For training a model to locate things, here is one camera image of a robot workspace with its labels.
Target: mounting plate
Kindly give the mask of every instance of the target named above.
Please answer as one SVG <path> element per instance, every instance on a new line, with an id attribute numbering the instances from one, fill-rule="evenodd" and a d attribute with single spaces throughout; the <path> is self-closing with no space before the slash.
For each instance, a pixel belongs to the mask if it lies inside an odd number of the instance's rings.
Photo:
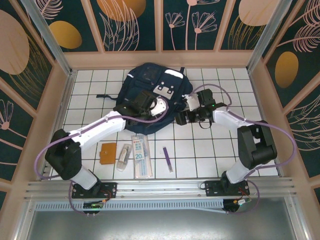
<path id="1" fill-rule="evenodd" d="M 250 195 L 247 181 L 231 184 L 227 190 L 223 189 L 220 180 L 205 181 L 204 188 L 207 197 L 241 196 L 242 192 L 239 191 L 239 188 L 241 188 L 247 195 Z"/>
<path id="2" fill-rule="evenodd" d="M 114 199 L 117 194 L 116 182 L 102 182 L 100 191 L 96 195 L 83 189 L 79 184 L 74 184 L 71 197 L 73 199 L 106 199 L 110 197 L 109 192 L 111 193 L 111 198 Z"/>

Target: orange notebook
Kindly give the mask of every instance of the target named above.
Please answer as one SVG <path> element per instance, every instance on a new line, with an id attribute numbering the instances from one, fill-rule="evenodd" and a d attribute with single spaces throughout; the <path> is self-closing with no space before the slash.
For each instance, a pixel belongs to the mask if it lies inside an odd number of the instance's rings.
<path id="1" fill-rule="evenodd" d="M 115 142 L 103 143 L 100 152 L 100 164 L 116 163 L 117 144 Z"/>

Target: white tiled floor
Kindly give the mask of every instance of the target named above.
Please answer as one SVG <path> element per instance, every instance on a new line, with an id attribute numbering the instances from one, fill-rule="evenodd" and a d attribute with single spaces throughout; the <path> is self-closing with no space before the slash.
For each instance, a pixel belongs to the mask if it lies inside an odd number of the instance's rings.
<path id="1" fill-rule="evenodd" d="M 104 116 L 116 105 L 110 99 L 96 98 L 96 94 L 117 97 L 129 69 L 78 71 L 69 102 L 63 129 L 75 130 Z M 231 111 L 250 120 L 260 120 L 260 112 L 245 68 L 188 68 L 185 73 L 193 88 L 202 84 L 215 84 L 225 88 L 231 96 Z M 206 86 L 213 92 L 216 102 L 229 103 L 221 90 Z M 237 134 L 223 126 L 209 122 L 187 124 L 171 123 L 148 136 L 153 177 L 156 179 L 214 178 L 220 177 L 238 158 Z M 99 153 L 102 143 L 117 143 L 116 157 L 124 144 L 131 144 L 133 132 L 124 130 L 112 134 L 82 154 L 82 164 L 100 179 L 133 179 L 134 160 L 131 154 L 126 169 L 120 172 L 116 164 L 101 165 Z M 170 173 L 163 147 L 167 148 L 173 172 Z M 275 168 L 256 171 L 253 176 L 277 176 Z"/>

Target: backpack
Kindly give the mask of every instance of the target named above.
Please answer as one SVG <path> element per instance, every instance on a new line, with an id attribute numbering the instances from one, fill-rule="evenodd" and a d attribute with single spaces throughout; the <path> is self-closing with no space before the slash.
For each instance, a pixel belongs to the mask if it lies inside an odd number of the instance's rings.
<path id="1" fill-rule="evenodd" d="M 149 135 L 172 123 L 176 115 L 183 111 L 186 103 L 182 95 L 190 94 L 193 90 L 189 79 L 180 72 L 155 63 L 145 63 L 132 69 L 126 76 L 122 88 L 116 98 L 116 106 L 133 101 L 143 91 L 152 92 L 156 97 L 162 96 L 168 103 L 166 115 L 158 122 L 126 125 L 126 129 L 137 134 Z M 97 98 L 111 98 L 108 95 L 97 95 Z"/>

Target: purple pen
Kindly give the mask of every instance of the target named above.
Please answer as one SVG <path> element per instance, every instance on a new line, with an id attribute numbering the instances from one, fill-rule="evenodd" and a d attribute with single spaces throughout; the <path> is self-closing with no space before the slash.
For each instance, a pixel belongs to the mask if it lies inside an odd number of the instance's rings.
<path id="1" fill-rule="evenodd" d="M 167 148 L 165 146 L 163 147 L 163 152 L 164 152 L 164 155 L 165 155 L 166 164 L 168 164 L 169 172 L 172 173 L 174 170 L 172 169 L 170 158 L 169 158 L 169 155 L 168 155 L 168 151 L 167 151 Z"/>

